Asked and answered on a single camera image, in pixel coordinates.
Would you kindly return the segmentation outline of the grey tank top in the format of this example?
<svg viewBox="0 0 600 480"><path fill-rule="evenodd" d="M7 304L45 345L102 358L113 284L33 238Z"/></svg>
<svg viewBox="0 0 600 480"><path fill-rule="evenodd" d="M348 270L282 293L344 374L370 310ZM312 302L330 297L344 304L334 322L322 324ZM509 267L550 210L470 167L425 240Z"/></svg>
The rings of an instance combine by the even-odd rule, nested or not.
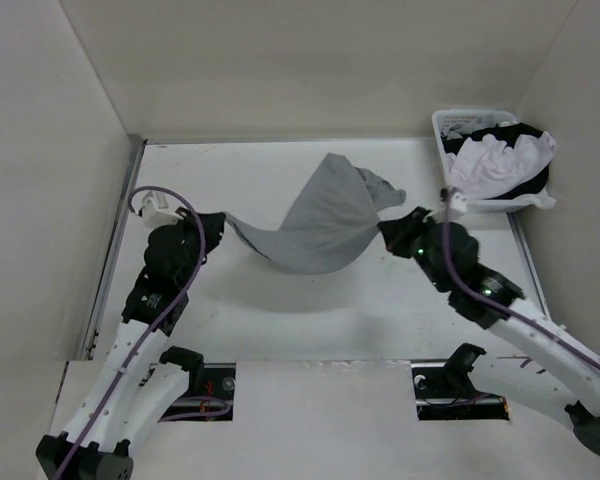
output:
<svg viewBox="0 0 600 480"><path fill-rule="evenodd" d="M290 273L318 275L354 262L379 233L379 213L404 204L406 192L343 155L327 154L276 230L232 214L227 223L256 253Z"/></svg>

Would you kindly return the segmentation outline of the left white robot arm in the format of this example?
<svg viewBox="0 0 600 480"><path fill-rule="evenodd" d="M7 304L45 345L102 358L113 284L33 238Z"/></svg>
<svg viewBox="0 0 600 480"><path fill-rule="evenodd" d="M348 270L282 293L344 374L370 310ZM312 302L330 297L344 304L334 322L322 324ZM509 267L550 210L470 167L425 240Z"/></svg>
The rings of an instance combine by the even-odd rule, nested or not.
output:
<svg viewBox="0 0 600 480"><path fill-rule="evenodd" d="M201 354L170 343L188 289L221 242L226 216L179 208L148 236L113 345L89 393L36 457L49 479L128 479L134 460L178 398L204 387Z"/></svg>

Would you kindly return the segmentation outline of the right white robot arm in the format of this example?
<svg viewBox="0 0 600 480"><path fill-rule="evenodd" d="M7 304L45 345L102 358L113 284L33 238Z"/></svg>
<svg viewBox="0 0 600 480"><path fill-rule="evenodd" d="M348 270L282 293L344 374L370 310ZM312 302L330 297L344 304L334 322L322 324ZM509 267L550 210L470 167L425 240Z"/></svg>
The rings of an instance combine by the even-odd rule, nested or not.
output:
<svg viewBox="0 0 600 480"><path fill-rule="evenodd" d="M498 394L570 430L600 457L600 356L547 318L523 290L480 261L480 245L443 210L418 207L378 225L386 250L414 260L461 317L523 352L546 377L499 362L465 343L449 357L444 384L463 396Z"/></svg>

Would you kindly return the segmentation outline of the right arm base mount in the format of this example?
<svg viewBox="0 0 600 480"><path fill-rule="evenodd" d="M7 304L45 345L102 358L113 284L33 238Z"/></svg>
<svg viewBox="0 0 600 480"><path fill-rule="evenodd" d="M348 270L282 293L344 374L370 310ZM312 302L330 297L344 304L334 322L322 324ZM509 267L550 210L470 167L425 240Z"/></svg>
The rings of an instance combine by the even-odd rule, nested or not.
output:
<svg viewBox="0 0 600 480"><path fill-rule="evenodd" d="M469 379L486 351L461 344L447 360L411 364L416 414L420 421L509 420L506 400L477 390Z"/></svg>

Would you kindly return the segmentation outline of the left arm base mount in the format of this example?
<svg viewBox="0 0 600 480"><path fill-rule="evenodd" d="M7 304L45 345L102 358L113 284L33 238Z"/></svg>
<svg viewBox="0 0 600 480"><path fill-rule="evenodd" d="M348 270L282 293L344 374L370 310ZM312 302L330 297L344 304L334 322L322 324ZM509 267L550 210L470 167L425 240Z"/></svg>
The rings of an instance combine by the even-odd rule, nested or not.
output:
<svg viewBox="0 0 600 480"><path fill-rule="evenodd" d="M187 389L164 412L161 422L233 419L235 364L207 363L201 353L175 346L162 353L158 362L178 365L189 376Z"/></svg>

